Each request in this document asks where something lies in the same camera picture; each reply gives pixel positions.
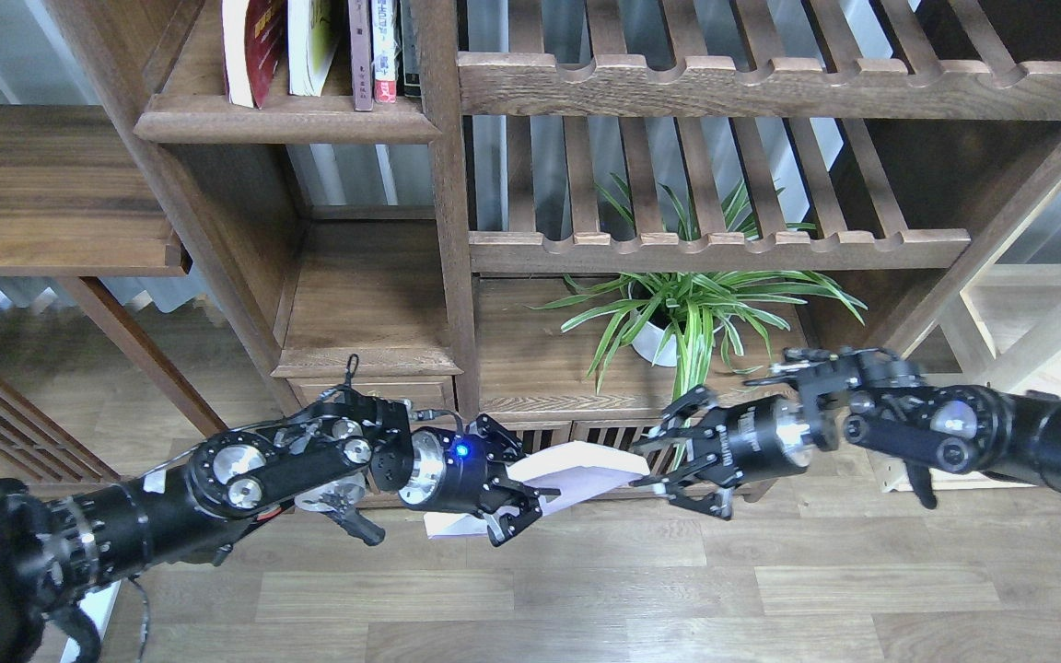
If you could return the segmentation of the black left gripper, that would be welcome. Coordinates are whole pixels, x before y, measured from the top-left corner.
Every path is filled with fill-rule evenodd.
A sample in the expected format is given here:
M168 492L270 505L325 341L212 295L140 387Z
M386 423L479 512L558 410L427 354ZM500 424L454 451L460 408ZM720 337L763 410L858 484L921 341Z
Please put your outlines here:
M507 478L507 463L527 456L521 440L488 414L471 422L471 447L450 452L459 434L420 428L412 436L414 465L408 483L399 490L411 509L442 513L480 513L494 547L518 536L542 516L540 496L559 496L557 488L525 483L493 483Z

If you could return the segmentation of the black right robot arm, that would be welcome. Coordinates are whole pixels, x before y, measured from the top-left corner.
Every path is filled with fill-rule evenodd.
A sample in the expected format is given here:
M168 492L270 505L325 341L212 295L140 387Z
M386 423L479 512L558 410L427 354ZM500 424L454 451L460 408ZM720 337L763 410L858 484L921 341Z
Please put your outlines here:
M799 398L766 396L721 407L705 386L662 412L633 444L639 454L682 442L681 465L644 485L659 485L674 506L728 519L734 488L807 470L814 450L841 441L900 458L914 494L938 503L930 471L1053 488L1061 494L1061 399L978 385L934 387L914 362L885 348L787 348L770 383Z

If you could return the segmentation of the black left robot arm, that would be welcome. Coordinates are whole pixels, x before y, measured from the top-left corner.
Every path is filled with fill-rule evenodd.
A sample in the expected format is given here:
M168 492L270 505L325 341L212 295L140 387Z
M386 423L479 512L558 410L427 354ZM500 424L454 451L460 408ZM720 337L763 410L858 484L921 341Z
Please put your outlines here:
M76 642L80 662L95 662L101 639L79 605L88 592L157 564L220 564L291 506L379 545L386 533L356 509L367 477L411 509L481 518L495 546L543 514L552 490L510 477L525 453L506 428L487 415L434 428L441 411L354 390L356 364L303 411L220 432L180 466L92 494L42 501L0 479L0 662L30 659L47 622Z

